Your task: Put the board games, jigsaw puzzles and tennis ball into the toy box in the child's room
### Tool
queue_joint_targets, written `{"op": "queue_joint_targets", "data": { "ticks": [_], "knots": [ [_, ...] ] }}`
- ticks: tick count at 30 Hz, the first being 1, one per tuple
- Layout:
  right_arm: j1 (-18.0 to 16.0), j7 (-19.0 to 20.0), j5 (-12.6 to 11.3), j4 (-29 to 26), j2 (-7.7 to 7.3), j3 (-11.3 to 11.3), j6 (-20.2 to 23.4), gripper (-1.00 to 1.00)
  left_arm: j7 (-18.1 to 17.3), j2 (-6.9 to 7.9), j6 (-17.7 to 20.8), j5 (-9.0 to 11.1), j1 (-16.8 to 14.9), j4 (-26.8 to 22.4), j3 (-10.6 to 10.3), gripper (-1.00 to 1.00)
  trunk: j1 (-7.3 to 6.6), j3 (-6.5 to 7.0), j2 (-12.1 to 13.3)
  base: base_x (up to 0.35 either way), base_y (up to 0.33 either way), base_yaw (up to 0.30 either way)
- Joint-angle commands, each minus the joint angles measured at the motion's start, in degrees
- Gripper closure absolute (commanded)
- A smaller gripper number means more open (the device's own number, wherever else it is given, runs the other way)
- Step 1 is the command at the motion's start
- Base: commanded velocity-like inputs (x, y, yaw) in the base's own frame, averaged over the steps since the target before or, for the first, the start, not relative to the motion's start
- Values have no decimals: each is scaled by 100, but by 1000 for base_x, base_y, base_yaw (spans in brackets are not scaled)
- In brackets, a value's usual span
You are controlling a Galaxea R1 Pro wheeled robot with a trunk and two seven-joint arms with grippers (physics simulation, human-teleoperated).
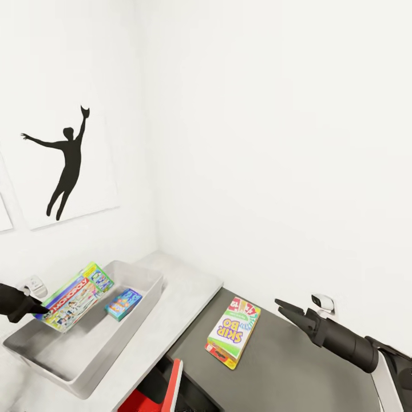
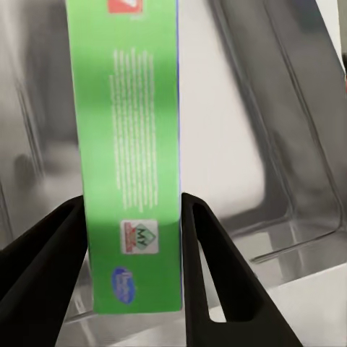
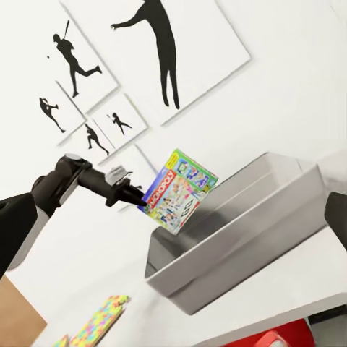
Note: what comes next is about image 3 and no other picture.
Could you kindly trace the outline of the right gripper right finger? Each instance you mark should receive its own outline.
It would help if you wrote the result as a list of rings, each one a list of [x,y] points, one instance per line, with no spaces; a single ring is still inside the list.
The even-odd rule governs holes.
[[[324,217],[347,251],[347,194],[331,192]]]

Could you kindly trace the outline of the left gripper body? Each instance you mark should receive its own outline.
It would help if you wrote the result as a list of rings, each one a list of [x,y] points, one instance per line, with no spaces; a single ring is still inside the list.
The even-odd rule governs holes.
[[[105,174],[101,171],[98,171],[100,173],[96,173],[93,178],[93,185],[91,185],[90,191],[97,193],[101,197],[106,198],[105,205],[107,207],[112,207],[114,204],[116,204],[117,201],[119,201],[119,195],[120,192],[123,192],[126,190],[126,187],[124,185],[130,184],[130,181],[127,177],[123,179],[123,183],[121,184],[114,184],[111,186],[106,180],[105,180]]]

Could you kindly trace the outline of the board game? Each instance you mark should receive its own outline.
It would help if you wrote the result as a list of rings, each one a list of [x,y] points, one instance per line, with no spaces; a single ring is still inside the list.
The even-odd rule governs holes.
[[[176,149],[142,198],[147,207],[136,208],[176,236],[218,180]]]

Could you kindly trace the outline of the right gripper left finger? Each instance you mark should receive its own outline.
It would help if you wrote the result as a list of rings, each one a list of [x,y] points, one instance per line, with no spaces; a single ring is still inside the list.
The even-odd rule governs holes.
[[[31,192],[0,200],[0,279],[38,219]]]

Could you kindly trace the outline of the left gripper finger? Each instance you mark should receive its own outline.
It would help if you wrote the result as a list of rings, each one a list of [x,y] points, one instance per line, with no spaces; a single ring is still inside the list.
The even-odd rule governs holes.
[[[124,190],[123,192],[120,192],[119,200],[122,202],[128,202],[133,205],[139,205],[142,207],[147,207],[147,203],[141,200],[140,198],[136,197],[135,195],[131,194],[130,192]]]
[[[145,196],[145,193],[142,193],[139,189],[137,189],[129,183],[124,185],[124,187],[126,187],[126,191],[130,192],[131,194],[135,195],[140,199],[142,199]]]

